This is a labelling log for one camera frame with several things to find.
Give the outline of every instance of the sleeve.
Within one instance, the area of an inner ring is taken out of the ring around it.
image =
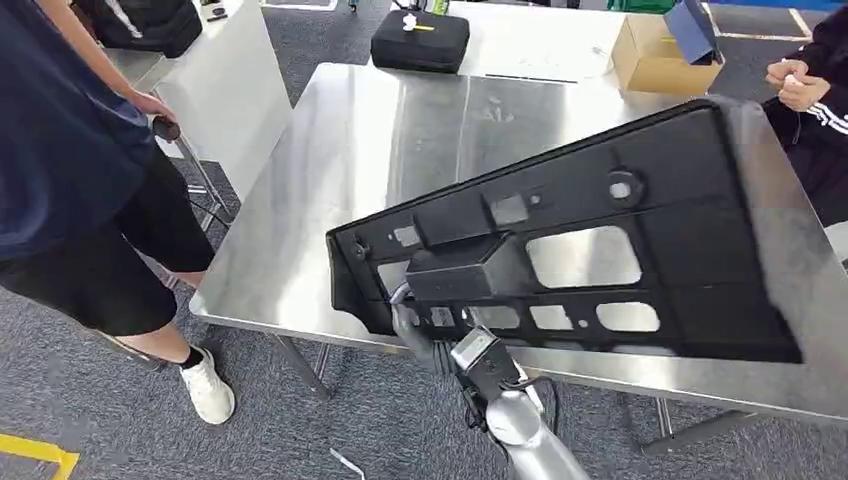
[[[786,58],[802,60],[810,66],[810,74],[821,76],[827,60],[848,37],[848,7],[841,7],[813,31],[813,41]]]
[[[848,145],[848,87],[832,84],[830,91],[807,113],[816,116],[822,134],[829,140]]]

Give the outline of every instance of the black sock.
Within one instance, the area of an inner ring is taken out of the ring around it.
[[[203,361],[203,354],[200,353],[200,350],[192,346],[189,346],[188,348],[190,350],[188,358],[185,362],[179,364],[180,368],[182,368],[183,370],[191,368]]]

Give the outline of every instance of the robotic hand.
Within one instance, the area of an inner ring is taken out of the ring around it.
[[[437,368],[452,362],[463,393],[477,421],[509,456],[524,480],[589,480],[574,455],[545,425],[519,383],[519,372],[504,344],[483,326],[475,327],[445,359],[444,350],[413,327],[415,313],[402,305],[411,292],[407,284],[392,295],[392,325],[415,355]]]

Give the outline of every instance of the metal table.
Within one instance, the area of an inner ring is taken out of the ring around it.
[[[320,65],[191,310],[212,323],[399,352],[330,305],[327,230],[681,102],[678,97]],[[803,365],[513,348],[534,374],[848,425],[848,277],[770,129],[742,172],[769,291]],[[730,412],[648,448],[753,418]]]

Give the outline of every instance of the black case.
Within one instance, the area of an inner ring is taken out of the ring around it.
[[[418,25],[432,30],[403,29],[403,17],[412,13]],[[371,37],[374,65],[402,70],[456,73],[468,46],[468,20],[427,12],[389,12]]]
[[[162,52],[168,58],[185,52],[203,31],[191,0],[119,0],[130,22],[142,34],[135,38],[103,0],[75,0],[94,34],[109,48]]]

